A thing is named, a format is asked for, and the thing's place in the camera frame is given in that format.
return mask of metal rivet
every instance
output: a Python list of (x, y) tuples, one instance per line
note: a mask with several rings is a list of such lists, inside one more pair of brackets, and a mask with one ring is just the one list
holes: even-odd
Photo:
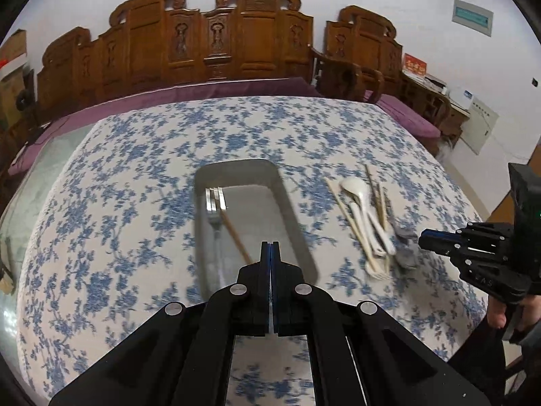
[(166, 314), (169, 316), (176, 316), (182, 311), (182, 304), (180, 302), (170, 302), (166, 305)]
[(297, 294), (310, 294), (312, 292), (312, 287), (310, 287), (308, 284), (298, 284), (295, 287), (295, 292)]
[(231, 292), (231, 294), (234, 294), (235, 296), (240, 296), (242, 294), (245, 294), (248, 291), (248, 289), (246, 288), (244, 284), (233, 284), (229, 288), (229, 291)]
[(378, 310), (378, 306), (372, 301), (365, 301), (361, 304), (361, 311), (364, 314), (374, 314)]

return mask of rectangular container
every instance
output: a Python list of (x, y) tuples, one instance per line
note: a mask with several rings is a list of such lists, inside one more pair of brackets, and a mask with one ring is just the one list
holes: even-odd
[[(214, 251), (214, 231), (206, 213), (205, 189), (222, 187), (227, 213), (253, 262), (259, 261), (262, 241), (278, 241), (281, 259), (298, 265), (305, 281), (317, 282), (318, 273), (304, 234), (295, 216), (278, 167), (253, 158), (213, 163), (195, 173), (195, 259), (201, 297), (208, 300), (220, 289)], [(226, 284), (236, 282), (246, 265), (225, 225), (221, 230), (221, 254)]]

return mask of white wall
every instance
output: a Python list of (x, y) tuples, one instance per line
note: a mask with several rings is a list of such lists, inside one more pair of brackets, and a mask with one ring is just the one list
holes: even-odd
[[(28, 31), (33, 68), (45, 47), (75, 26), (93, 37), (108, 27), (109, 14), (124, 0), (30, 0), (13, 29)], [(454, 0), (301, 0), (314, 16), (314, 44), (321, 48), (326, 20), (356, 4), (388, 17), (404, 51), (428, 62), (429, 73), (450, 85), (465, 85), (500, 114), (494, 136), (508, 152), (528, 158), (541, 134), (541, 45), (512, 0), (464, 0), (494, 12), (492, 37), (451, 23)], [(210, 10), (214, 0), (187, 0), (188, 8)], [(476, 156), (459, 142), (451, 162), (492, 210), (509, 189), (507, 162), (518, 161), (490, 138)]]

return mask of person's arm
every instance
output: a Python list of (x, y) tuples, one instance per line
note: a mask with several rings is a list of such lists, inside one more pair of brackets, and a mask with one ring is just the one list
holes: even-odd
[[(526, 296), (520, 305), (524, 306), (522, 320), (517, 326), (519, 331), (535, 325), (541, 319), (541, 296)], [(493, 328), (505, 327), (505, 309), (506, 305), (503, 302), (489, 296), (489, 308), (486, 311), (486, 320)]]

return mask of blue floral tablecloth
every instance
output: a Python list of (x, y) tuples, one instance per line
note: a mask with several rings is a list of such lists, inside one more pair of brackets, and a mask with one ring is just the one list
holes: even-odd
[[(324, 177), (369, 163), (403, 225), (455, 230), (478, 220), (439, 163), (374, 105), (248, 97), (161, 105), (97, 123), (64, 167), (36, 223), (18, 293), (25, 379), (51, 397), (165, 303), (200, 302), (192, 185), (198, 167), (246, 157), (280, 167), (336, 300), (372, 299), (443, 359), (482, 319), (486, 297), (448, 259), (374, 281)], [(306, 338), (237, 338), (228, 400), (313, 404)]]

